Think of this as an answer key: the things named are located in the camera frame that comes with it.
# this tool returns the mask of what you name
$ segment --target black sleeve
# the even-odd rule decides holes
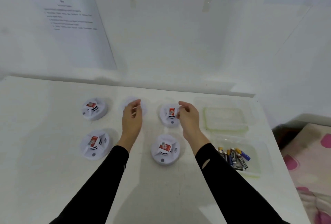
[[[228,224],[287,223],[272,206],[218,153],[215,147],[205,144],[195,155],[203,176]]]
[[[128,159],[129,153],[125,148],[114,146],[98,169],[51,224],[105,223]],[[101,184],[106,186],[102,191],[98,191]]]

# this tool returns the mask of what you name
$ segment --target person's left hand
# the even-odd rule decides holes
[[[129,103],[123,111],[122,136],[117,145],[124,147],[128,152],[135,143],[143,123],[140,101],[138,99]]]

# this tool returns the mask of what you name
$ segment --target tabletop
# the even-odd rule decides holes
[[[115,144],[122,133],[120,104],[128,96],[136,96],[146,102],[148,111],[106,223],[226,223],[181,126],[164,127],[158,111],[164,103],[227,97],[253,105],[258,120],[246,137],[263,139],[274,169],[270,176],[247,181],[284,220],[309,224],[263,110],[254,98],[11,76],[0,82],[0,91],[0,223],[44,224],[57,217],[104,160],[85,159],[79,151],[81,139],[92,130],[103,129]],[[81,115],[82,103],[92,97],[103,98],[109,105],[108,113],[97,121]],[[151,157],[151,144],[160,134],[172,134],[181,145],[180,157],[171,166],[160,166]],[[90,193],[102,193],[107,186],[100,181]],[[221,184],[219,189],[226,190]],[[254,203],[251,200],[244,205]],[[82,214],[98,214],[99,204],[102,202],[89,203],[88,212]]]

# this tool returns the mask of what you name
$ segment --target hole in sleeve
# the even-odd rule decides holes
[[[210,159],[207,159],[206,161],[205,161],[205,163],[203,163],[203,165],[202,165],[202,167],[201,167],[201,169],[204,169],[205,168],[205,166],[208,164],[208,162],[210,161]]]

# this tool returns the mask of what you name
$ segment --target wall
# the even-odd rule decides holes
[[[0,0],[0,75],[253,95],[271,127],[331,115],[331,8],[264,0],[97,0],[118,71],[77,68],[31,0]]]

